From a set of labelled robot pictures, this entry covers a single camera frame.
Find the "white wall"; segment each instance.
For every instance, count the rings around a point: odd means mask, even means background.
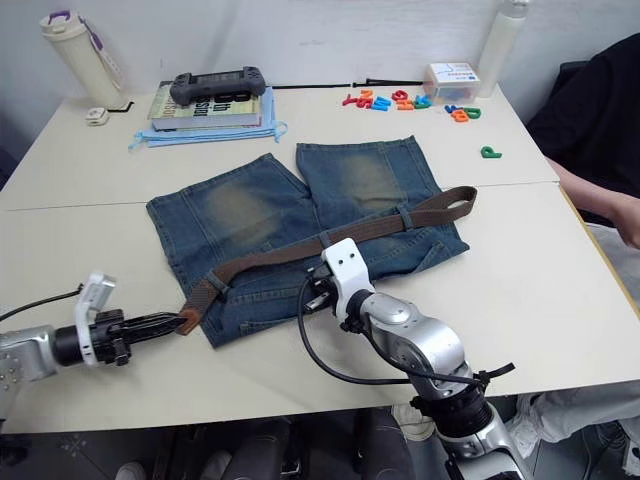
[[[151,92],[184,71],[243,64],[259,66],[273,84],[421,79],[428,62],[475,63],[498,4],[0,0],[0,145],[21,158],[61,98],[83,93],[40,35],[38,20],[61,8],[76,9],[96,25],[129,90]],[[546,98],[560,63],[589,58],[638,31],[640,1],[533,0],[503,89],[526,120]]]

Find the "brown belt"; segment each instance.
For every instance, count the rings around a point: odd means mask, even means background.
[[[433,227],[451,223],[471,212],[476,200],[477,190],[473,187],[455,187],[446,192],[435,195],[418,204],[409,212],[412,227]],[[347,225],[327,234],[331,243],[336,243],[345,238],[352,238],[354,242],[361,243],[375,238],[386,237],[393,233],[407,230],[407,224],[402,215],[388,215],[362,223]],[[319,255],[325,246],[319,237],[313,237],[304,243],[291,247],[283,247],[266,253],[256,253],[244,257],[235,258],[218,266],[214,275],[223,283],[229,284],[233,278],[245,270],[267,265],[301,260],[303,258]],[[182,335],[187,335],[196,328],[205,313],[220,294],[220,289],[213,285],[207,278],[203,278],[193,287],[191,295],[182,307],[180,316],[187,321],[178,330]]]

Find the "person's arm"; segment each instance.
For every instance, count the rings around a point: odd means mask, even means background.
[[[547,160],[577,208],[611,220],[627,245],[640,248],[640,199],[599,187]]]

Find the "white table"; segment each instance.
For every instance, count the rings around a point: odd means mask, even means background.
[[[420,87],[407,87],[409,93]],[[390,96],[393,88],[376,88]],[[8,210],[147,202],[157,195],[214,177],[272,152],[291,171],[296,143],[360,143],[415,135],[442,188],[556,181],[557,176],[496,90],[479,99],[482,117],[456,123],[443,109],[379,112],[342,107],[347,93],[359,89],[277,90],[276,113],[289,132],[273,138],[140,148],[129,153],[133,134],[148,128],[152,95],[135,97],[130,113],[113,114],[102,127],[87,127],[88,104],[67,100],[33,144],[0,192]],[[491,145],[504,154],[486,161],[480,149]]]
[[[94,268],[118,278],[107,307],[126,316],[179,309],[182,293],[143,205],[5,212],[0,285],[7,306],[71,290]],[[638,377],[640,322],[553,183],[481,187],[457,222],[471,250],[418,275],[380,282],[462,338],[475,369],[513,361],[490,395]],[[73,299],[3,323],[72,322]],[[325,311],[307,320],[320,354],[342,371],[399,376]],[[388,405],[407,386],[334,380],[308,358],[295,324],[214,350],[200,329],[133,346],[126,367],[76,366],[28,385],[7,432],[111,429]]]
[[[65,102],[0,195],[2,310],[74,288],[93,269],[118,278],[108,307],[127,317],[176,311],[183,296],[144,203],[272,151],[295,171],[298,141],[357,143],[415,134],[444,188],[479,187],[457,222],[471,251],[377,287],[415,302],[462,338],[476,369],[513,361],[490,395],[638,378],[640,322],[566,202],[557,177],[498,91],[481,119],[459,125],[442,109],[371,112],[339,105],[348,89],[277,92],[290,131],[270,139],[126,150],[145,126],[146,99],[130,115],[87,128]],[[499,161],[480,158],[489,144]],[[2,329],[72,322],[73,300],[3,322]],[[328,312],[308,320],[313,342],[353,375],[399,375]],[[286,324],[218,350],[197,329],[133,346],[131,364],[77,366],[29,385],[7,432],[132,428],[388,405],[408,386],[343,384],[304,352]]]

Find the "black shirt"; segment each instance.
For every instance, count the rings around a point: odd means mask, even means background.
[[[640,34],[593,57],[527,129],[542,153],[570,172],[640,198]]]

